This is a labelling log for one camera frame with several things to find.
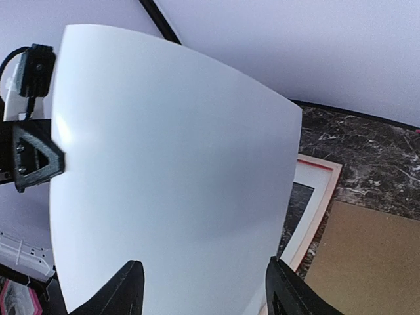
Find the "black ceiling edge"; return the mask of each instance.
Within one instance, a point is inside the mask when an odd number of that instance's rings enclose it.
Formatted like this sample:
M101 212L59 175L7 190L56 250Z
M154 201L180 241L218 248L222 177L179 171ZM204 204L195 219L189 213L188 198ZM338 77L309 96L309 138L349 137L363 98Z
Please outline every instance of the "black ceiling edge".
M158 6L153 0L139 0L146 12L149 14L150 18L153 20L156 27L161 32L164 39L167 41L172 41L173 43L182 45L179 38L173 31L172 27L169 25L166 18L163 16L162 12L159 10Z
M374 115L363 114L363 113L360 113L360 112L353 112L352 110L344 110L342 108L337 108L337 107L333 107L333 106L326 106L326 105L321 105L321 104L315 104L315 103L309 103L309 102L303 102L303 101L300 101L300 100L290 100L290 101L292 101L293 103L295 103L298 106L319 108L321 110L328 110L328 111L331 111L331 112L337 112L337 113L341 113L341 114L345 114L345 115L352 115L352 116L356 116L356 117L366 118L366 119L378 121L379 123L386 123L386 124L389 124L389 125L393 125L395 127L399 127L399 128L403 128L403 129L407 129L407 130L412 130L412 131L420 130L420 127L415 127L413 125L408 125L406 123L400 123L400 122L395 121L395 120L381 118L381 117L377 117L377 116L374 116Z

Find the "black clip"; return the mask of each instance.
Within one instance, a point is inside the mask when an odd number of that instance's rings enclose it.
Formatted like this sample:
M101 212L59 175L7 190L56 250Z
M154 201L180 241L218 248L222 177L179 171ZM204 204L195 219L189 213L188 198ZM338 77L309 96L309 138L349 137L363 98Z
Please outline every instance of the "black clip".
M51 140L51 120L15 121L13 178L19 192L64 172L64 153Z

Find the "white wall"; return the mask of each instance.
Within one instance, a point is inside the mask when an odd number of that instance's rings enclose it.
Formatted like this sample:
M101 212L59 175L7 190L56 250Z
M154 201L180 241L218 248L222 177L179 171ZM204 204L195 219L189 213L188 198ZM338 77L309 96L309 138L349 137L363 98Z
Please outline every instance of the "white wall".
M288 98L420 125L418 1L157 2L185 45ZM65 24L159 35L138 0L0 0L0 19L0 59L33 42L58 49Z

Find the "white device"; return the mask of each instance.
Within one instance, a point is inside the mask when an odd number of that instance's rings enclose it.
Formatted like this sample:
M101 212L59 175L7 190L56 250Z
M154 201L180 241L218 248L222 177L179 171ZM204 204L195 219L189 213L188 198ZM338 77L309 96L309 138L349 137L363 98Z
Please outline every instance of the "white device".
M28 105L28 98L21 97L16 86L16 78L19 69L19 64L14 67L13 76L7 79L6 82L6 99L5 112L3 114L3 121L24 120L26 115L26 106ZM35 106L31 119L43 119L44 105L43 98L38 97L35 100Z

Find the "marble floor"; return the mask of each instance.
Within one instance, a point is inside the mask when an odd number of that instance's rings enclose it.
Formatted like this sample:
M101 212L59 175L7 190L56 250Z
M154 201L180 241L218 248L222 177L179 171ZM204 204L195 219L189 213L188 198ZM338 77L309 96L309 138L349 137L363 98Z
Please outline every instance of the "marble floor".
M343 165L333 200L420 220L419 133L363 117L303 107L299 151ZM306 194L299 190L292 193L289 212L299 208ZM329 210L297 271L302 278L316 254ZM287 222L285 226L278 255L293 233L293 224Z

